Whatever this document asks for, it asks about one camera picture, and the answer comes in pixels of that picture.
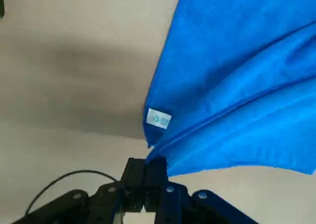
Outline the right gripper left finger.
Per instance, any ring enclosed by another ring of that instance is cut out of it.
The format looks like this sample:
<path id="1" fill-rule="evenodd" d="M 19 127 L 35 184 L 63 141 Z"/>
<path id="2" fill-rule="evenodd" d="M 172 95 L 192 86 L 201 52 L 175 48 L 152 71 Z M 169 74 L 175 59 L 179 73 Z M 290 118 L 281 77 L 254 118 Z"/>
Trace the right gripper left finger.
<path id="1" fill-rule="evenodd" d="M 88 195 L 81 189 L 71 190 L 32 211 L 34 203 L 43 194 L 41 191 L 30 203 L 17 224 L 121 224 L 127 212 L 140 212 L 145 201 L 144 159 L 129 158 L 120 180 L 93 170 L 107 177 L 112 183 L 100 186 L 95 194 Z"/>

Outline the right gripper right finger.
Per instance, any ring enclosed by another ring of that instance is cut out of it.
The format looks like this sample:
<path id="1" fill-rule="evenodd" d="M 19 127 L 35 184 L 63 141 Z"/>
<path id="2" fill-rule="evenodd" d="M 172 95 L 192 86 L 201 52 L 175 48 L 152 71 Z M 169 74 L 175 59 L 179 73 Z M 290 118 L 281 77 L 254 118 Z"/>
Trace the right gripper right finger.
<path id="1" fill-rule="evenodd" d="M 167 161 L 158 156 L 147 164 L 147 182 L 154 183 L 154 175 L 160 190 L 156 210 L 156 224 L 255 224 L 251 217 L 229 202 L 206 189 L 188 194 L 186 186 L 170 182 Z"/>

